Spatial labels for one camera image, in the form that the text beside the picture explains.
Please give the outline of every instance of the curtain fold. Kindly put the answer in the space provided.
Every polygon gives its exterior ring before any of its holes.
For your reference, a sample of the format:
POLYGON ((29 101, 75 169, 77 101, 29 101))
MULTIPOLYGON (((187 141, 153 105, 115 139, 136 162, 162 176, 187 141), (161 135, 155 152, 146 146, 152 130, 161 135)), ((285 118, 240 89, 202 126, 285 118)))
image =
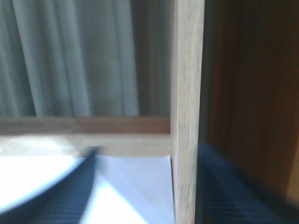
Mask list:
POLYGON ((152 31, 143 44, 153 48, 144 52, 152 68, 145 74, 136 64, 140 37, 133 33, 131 5, 130 0, 0 0, 0 116, 168 114, 165 4, 154 1, 146 8, 156 13, 145 21, 152 20, 152 31), (143 88, 152 95, 142 97, 143 88))

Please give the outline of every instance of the brown wooden surface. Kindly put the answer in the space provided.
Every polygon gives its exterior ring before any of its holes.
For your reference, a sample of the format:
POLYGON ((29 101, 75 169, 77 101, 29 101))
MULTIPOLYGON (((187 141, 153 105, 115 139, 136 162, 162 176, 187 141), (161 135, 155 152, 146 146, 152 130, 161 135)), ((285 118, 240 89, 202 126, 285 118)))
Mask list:
POLYGON ((169 134, 169 117, 0 118, 0 135, 58 133, 169 134))
POLYGON ((299 136, 299 1, 221 0, 219 11, 210 142, 285 195, 299 136))

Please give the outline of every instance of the white paper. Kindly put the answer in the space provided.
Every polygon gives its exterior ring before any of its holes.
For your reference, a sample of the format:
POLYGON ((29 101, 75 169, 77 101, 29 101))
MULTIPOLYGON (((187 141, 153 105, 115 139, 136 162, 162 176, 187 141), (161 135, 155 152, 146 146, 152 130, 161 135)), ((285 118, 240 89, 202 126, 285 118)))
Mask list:
MULTIPOLYGON (((70 156, 0 157, 0 212, 51 187, 78 162, 70 156)), ((169 156, 97 155, 96 164, 80 224, 174 224, 169 156)))

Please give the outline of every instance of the white curtain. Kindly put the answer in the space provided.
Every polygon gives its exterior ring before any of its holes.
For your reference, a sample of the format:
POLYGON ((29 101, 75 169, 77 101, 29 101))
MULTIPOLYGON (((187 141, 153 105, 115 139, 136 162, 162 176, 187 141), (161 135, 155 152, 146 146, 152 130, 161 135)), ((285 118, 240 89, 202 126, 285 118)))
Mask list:
POLYGON ((161 16, 166 26, 167 15, 150 2, 144 44, 151 45, 145 54, 154 65, 136 74, 134 2, 0 0, 0 116, 168 114, 169 70, 161 69, 169 67, 168 46, 156 55, 165 46, 159 35, 167 33, 151 27, 161 16), (141 94, 146 88, 149 99, 141 94))

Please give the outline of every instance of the vertical wooden panel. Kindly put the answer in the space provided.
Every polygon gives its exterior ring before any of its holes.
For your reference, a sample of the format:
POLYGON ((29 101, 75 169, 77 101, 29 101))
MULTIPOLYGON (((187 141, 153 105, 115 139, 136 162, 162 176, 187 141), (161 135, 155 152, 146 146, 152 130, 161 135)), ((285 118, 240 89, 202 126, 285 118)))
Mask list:
POLYGON ((171 134, 177 224, 194 223, 204 1, 173 5, 171 134))
POLYGON ((219 9, 211 143, 285 195, 299 134, 299 2, 219 9))

